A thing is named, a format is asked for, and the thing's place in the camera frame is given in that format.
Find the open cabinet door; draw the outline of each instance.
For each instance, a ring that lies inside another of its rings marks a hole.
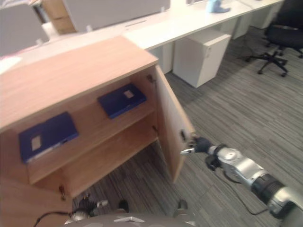
[[[0,224],[4,227],[34,226],[37,218],[51,211],[72,211],[71,198],[61,201],[61,195],[14,180],[1,178]],[[49,215],[38,226],[58,227],[68,216]]]
[[[175,182],[185,160],[180,151],[188,148],[195,129],[158,65],[155,74],[159,141],[172,180]]]

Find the white label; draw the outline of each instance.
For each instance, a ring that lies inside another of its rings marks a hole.
[[[133,93],[130,91],[130,90],[127,90],[124,92],[124,95],[127,97],[127,98],[132,98],[134,95]]]
[[[41,138],[40,136],[36,136],[32,138],[32,151],[35,151],[41,147]]]

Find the blue object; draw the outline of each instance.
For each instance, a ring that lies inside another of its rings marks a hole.
[[[225,13],[231,10],[231,8],[222,8],[221,0],[208,0],[206,10],[209,13]]]
[[[21,159],[27,163],[78,135],[70,114],[64,112],[19,134]]]
[[[146,101],[145,95],[133,84],[125,85],[98,98],[101,106],[113,119]]]

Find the cardboard box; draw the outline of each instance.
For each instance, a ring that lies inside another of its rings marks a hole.
[[[76,32],[69,17],[52,20],[54,28],[60,35]]]
[[[42,7],[46,11],[50,19],[69,17],[63,0],[43,0]]]
[[[76,32],[63,0],[43,0],[42,7],[59,34]]]

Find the cabinet top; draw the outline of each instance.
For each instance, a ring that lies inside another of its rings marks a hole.
[[[0,75],[0,131],[11,124],[157,64],[121,36]]]

